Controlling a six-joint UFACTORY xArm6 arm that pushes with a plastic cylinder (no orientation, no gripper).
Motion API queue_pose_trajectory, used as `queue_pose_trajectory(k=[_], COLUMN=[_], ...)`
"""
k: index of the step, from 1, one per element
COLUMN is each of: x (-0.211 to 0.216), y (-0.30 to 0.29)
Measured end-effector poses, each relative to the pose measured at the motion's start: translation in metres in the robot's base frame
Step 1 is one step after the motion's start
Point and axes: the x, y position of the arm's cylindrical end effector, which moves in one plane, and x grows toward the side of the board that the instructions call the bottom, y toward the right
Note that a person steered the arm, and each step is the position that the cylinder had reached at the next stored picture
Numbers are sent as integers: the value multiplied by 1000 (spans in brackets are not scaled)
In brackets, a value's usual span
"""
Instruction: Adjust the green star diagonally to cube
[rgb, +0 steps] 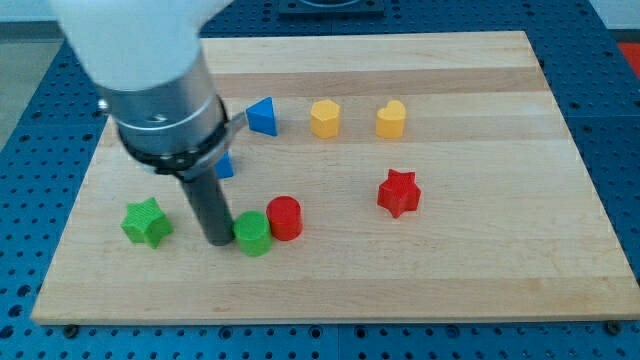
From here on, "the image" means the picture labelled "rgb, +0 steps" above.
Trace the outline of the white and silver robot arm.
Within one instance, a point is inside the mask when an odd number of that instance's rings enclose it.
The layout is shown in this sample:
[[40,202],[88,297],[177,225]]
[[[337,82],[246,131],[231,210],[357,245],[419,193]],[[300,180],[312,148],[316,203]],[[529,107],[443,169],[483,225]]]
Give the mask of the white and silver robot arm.
[[216,180],[226,114],[200,30],[232,0],[51,0],[127,152],[158,174]]

